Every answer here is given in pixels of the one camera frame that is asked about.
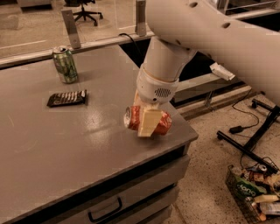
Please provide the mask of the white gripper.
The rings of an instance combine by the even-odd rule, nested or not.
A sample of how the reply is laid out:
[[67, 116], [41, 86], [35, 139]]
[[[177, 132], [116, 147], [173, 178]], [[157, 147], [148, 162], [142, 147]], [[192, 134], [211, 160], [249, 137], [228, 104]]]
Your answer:
[[[179, 80], [163, 81], [152, 77], [140, 67], [136, 78], [136, 92], [133, 101], [134, 106], [144, 107], [145, 103], [163, 104], [172, 99], [179, 85]], [[150, 137], [158, 126], [162, 117], [159, 109], [145, 107], [141, 113], [140, 125], [137, 134], [140, 137]]]

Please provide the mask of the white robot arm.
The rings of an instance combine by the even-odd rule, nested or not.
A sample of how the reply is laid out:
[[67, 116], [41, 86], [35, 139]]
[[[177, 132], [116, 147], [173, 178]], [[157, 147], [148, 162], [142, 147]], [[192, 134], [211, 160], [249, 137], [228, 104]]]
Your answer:
[[208, 0], [147, 0], [147, 23], [154, 32], [136, 79], [134, 104], [125, 124], [140, 137], [169, 127], [158, 107], [168, 102], [179, 74], [201, 52], [280, 105], [280, 33], [227, 17]]

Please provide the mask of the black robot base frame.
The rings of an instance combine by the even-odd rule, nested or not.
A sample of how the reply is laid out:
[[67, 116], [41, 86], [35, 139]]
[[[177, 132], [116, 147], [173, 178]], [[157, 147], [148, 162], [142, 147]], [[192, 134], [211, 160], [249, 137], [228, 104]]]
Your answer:
[[236, 149], [255, 160], [257, 163], [261, 165], [265, 165], [268, 169], [268, 173], [275, 174], [279, 172], [279, 169], [273, 162], [267, 162], [264, 158], [258, 157], [254, 152], [253, 148], [256, 146], [257, 142], [261, 139], [261, 137], [265, 134], [265, 132], [270, 128], [270, 126], [277, 120], [280, 116], [280, 108], [278, 106], [271, 107], [257, 99], [252, 100], [252, 107], [256, 109], [257, 107], [262, 107], [269, 111], [269, 114], [262, 124], [262, 126], [257, 130], [257, 132], [244, 144], [241, 145], [237, 143], [234, 139], [222, 133], [221, 131], [217, 132], [217, 137], [220, 140], [225, 140], [226, 142], [233, 145]]

